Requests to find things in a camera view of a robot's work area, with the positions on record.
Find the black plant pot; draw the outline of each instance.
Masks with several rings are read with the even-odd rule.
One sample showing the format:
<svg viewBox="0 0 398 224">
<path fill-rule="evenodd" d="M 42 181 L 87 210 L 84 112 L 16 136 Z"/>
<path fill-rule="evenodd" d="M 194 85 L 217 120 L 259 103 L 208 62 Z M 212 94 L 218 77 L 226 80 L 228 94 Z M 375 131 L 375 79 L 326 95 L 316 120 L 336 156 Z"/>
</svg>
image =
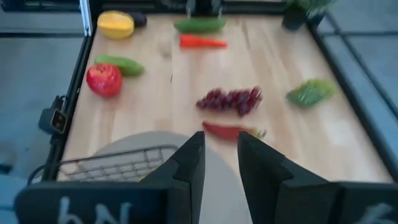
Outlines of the black plant pot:
<svg viewBox="0 0 398 224">
<path fill-rule="evenodd" d="M 282 26 L 289 31 L 297 31 L 305 23 L 307 13 L 296 4 L 290 5 L 282 21 Z"/>
</svg>

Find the green potted plant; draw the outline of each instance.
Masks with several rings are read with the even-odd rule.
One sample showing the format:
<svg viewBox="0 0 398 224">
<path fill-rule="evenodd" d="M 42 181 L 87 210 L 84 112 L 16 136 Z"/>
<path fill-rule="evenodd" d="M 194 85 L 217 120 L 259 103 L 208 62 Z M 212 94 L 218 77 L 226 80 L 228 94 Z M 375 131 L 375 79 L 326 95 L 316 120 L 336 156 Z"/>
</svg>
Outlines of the green potted plant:
<svg viewBox="0 0 398 224">
<path fill-rule="evenodd" d="M 336 0 L 287 0 L 288 8 L 285 12 L 283 27 L 290 31 L 297 31 L 304 24 L 308 15 L 324 11 Z"/>
</svg>

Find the red pepper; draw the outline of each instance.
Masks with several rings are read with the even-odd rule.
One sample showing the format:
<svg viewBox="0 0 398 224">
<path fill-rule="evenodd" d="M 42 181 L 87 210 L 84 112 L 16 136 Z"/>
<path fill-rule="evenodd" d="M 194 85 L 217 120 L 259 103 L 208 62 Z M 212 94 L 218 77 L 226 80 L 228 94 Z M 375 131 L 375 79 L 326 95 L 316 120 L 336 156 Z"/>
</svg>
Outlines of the red pepper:
<svg viewBox="0 0 398 224">
<path fill-rule="evenodd" d="M 256 128 L 247 128 L 240 126 L 221 126 L 218 124 L 209 123 L 207 121 L 203 121 L 201 125 L 209 133 L 229 141 L 237 141 L 240 131 L 245 131 L 257 138 L 262 138 L 266 135 L 266 131 L 259 131 Z"/>
</svg>

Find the toy fruit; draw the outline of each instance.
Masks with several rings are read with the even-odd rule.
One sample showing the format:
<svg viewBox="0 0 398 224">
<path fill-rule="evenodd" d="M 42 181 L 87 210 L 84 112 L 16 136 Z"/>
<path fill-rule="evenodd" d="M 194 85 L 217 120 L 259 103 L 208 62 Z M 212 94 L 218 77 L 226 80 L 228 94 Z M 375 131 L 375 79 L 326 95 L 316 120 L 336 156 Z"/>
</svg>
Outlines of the toy fruit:
<svg viewBox="0 0 398 224">
<path fill-rule="evenodd" d="M 132 12 L 132 13 L 130 13 L 130 16 L 134 20 L 135 28 L 140 28 L 140 27 L 144 27 L 147 25 L 147 18 L 142 13 Z"/>
<path fill-rule="evenodd" d="M 107 11 L 99 15 L 98 29 L 111 39 L 129 37 L 134 31 L 134 21 L 129 14 L 119 11 Z"/>
<path fill-rule="evenodd" d="M 114 57 L 109 55 L 98 55 L 94 60 L 95 64 L 110 63 L 120 70 L 122 76 L 138 76 L 144 71 L 144 66 L 129 58 Z"/>
<path fill-rule="evenodd" d="M 226 24 L 226 20 L 221 18 L 191 18 L 177 21 L 174 27 L 181 33 L 204 34 L 217 32 Z"/>
<path fill-rule="evenodd" d="M 209 133 L 228 141 L 237 141 L 240 131 L 245 131 L 257 138 L 263 138 L 266 135 L 266 131 L 259 131 L 256 128 L 221 126 L 219 124 L 213 124 L 207 121 L 203 121 L 201 125 L 204 127 L 205 131 L 208 131 Z"/>
<path fill-rule="evenodd" d="M 290 91 L 286 98 L 293 104 L 311 107 L 330 98 L 335 92 L 335 87 L 328 80 L 311 79 Z"/>
<path fill-rule="evenodd" d="M 99 96 L 112 97 L 122 88 L 122 75 L 115 65 L 99 63 L 88 69 L 86 82 Z"/>
<path fill-rule="evenodd" d="M 251 90 L 231 90 L 225 93 L 217 88 L 210 90 L 205 97 L 197 101 L 199 109 L 217 111 L 236 110 L 238 115 L 244 116 L 256 108 L 262 100 L 261 88 L 255 86 Z"/>
<path fill-rule="evenodd" d="M 226 47 L 227 43 L 222 40 L 200 38 L 190 34 L 180 36 L 180 47 Z"/>
</svg>

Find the wire basket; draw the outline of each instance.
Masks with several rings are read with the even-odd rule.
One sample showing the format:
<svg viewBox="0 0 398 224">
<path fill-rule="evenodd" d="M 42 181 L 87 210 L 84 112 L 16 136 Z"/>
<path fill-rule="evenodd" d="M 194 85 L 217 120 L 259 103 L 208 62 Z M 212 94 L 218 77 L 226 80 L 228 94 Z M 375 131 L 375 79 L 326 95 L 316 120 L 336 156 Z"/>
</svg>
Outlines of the wire basket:
<svg viewBox="0 0 398 224">
<path fill-rule="evenodd" d="M 28 185 L 45 169 L 55 169 L 56 181 L 138 182 L 170 158 L 178 146 L 164 144 L 124 152 L 46 164 L 31 173 Z"/>
</svg>

